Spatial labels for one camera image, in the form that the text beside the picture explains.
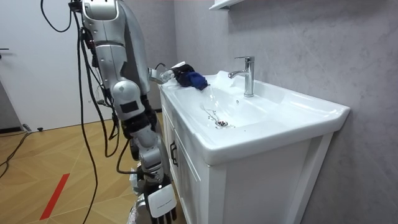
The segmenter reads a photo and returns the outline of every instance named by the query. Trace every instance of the sink drain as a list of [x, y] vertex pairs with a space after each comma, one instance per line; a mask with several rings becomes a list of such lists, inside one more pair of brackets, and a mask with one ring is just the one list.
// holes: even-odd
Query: sink drain
[[225, 127], [225, 126], [228, 125], [228, 122], [226, 122], [226, 121], [217, 121], [216, 124], [217, 124], [218, 126]]

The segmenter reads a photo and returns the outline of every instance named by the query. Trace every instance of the wall shelf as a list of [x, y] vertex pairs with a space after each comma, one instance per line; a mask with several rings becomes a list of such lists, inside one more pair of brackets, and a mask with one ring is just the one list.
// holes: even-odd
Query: wall shelf
[[215, 0], [214, 5], [212, 5], [209, 10], [229, 10], [229, 7], [232, 6], [233, 4], [236, 4], [238, 2], [241, 2], [244, 0]]

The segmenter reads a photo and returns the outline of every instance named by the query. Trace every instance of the chrome faucet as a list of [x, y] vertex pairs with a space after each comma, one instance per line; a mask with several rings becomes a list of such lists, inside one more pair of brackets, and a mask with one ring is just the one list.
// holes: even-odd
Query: chrome faucet
[[235, 78], [237, 75], [244, 75], [244, 96], [252, 97], [254, 96], [254, 56], [236, 57], [235, 59], [237, 58], [244, 58], [245, 69], [228, 73], [228, 77]]

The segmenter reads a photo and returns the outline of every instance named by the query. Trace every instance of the red tape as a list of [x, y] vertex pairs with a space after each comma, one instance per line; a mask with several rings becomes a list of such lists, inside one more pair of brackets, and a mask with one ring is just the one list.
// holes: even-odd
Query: red tape
[[52, 210], [54, 209], [55, 204], [57, 203], [58, 198], [61, 195], [63, 187], [67, 183], [69, 175], [70, 174], [63, 174], [62, 175], [61, 180], [60, 180], [60, 182], [57, 185], [57, 188], [55, 189], [54, 193], [52, 194], [52, 196], [51, 196], [46, 208], [44, 209], [44, 212], [43, 212], [42, 216], [40, 217], [40, 220], [43, 220], [43, 219], [46, 219], [46, 218], [50, 217], [50, 215], [52, 213]]

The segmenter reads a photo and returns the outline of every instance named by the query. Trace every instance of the wooden floor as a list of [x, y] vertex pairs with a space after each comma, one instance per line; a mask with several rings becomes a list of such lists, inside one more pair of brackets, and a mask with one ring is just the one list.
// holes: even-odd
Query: wooden floor
[[[111, 121], [106, 122], [108, 131]], [[104, 156], [100, 123], [86, 125], [91, 150], [96, 161], [99, 186], [87, 224], [125, 224], [136, 196], [128, 175], [116, 172], [116, 161], [124, 146], [121, 136], [118, 152]], [[15, 149], [23, 134], [2, 138], [0, 162]], [[111, 141], [109, 152], [116, 141]], [[137, 162], [126, 151], [121, 168], [135, 168]], [[64, 174], [70, 174], [50, 218], [40, 220]], [[2, 224], [79, 224], [83, 223], [93, 191], [94, 175], [80, 126], [54, 129], [28, 136], [0, 179], [0, 223]], [[185, 224], [181, 206], [176, 223]]]

